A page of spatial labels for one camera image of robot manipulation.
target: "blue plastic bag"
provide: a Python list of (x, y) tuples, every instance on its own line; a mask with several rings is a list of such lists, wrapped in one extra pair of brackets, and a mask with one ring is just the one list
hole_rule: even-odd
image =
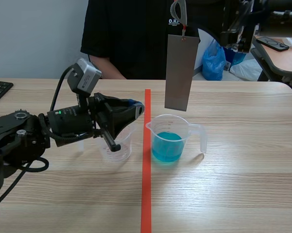
[(206, 80), (221, 81), (223, 79), (225, 54), (223, 47), (220, 47), (216, 40), (213, 40), (205, 51), (202, 58), (202, 63), (202, 74)]

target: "white wall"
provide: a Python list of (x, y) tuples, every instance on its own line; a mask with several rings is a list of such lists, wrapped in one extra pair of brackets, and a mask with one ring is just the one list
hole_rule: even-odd
[(202, 57), (204, 55), (204, 52), (214, 39), (212, 36), (210, 36), (208, 33), (204, 32), (201, 29), (199, 29), (199, 35), (200, 35), (201, 42), (199, 44), (198, 53), (196, 55), (195, 67), (194, 67), (195, 69), (202, 65)]
[(0, 78), (59, 78), (81, 54), (88, 0), (0, 0)]

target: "measuring cup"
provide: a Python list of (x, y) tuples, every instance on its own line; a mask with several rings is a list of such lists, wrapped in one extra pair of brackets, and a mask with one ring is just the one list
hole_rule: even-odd
[(202, 125), (189, 124), (180, 116), (160, 115), (146, 124), (146, 127), (152, 132), (151, 150), (158, 160), (178, 160), (191, 134), (200, 135), (200, 151), (206, 153), (207, 134)]
[(126, 126), (117, 136), (115, 142), (116, 144), (121, 145), (121, 150), (117, 152), (112, 152), (109, 149), (109, 146), (106, 144), (105, 140), (99, 138), (99, 149), (102, 156), (109, 161), (121, 162), (128, 157), (130, 157), (132, 152), (131, 145), (131, 134), (136, 130), (134, 124)]

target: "black shirt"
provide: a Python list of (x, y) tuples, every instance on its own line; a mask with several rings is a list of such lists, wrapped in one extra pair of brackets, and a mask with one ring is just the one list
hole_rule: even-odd
[[(81, 52), (109, 57), (127, 79), (165, 79), (168, 34), (183, 26), (173, 0), (89, 0)], [(187, 36), (198, 32), (187, 28)]]

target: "screw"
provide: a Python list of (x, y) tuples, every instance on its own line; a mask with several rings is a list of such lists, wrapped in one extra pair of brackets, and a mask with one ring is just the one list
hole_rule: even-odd
[(17, 130), (16, 131), (18, 137), (24, 137), (26, 135), (26, 130)]

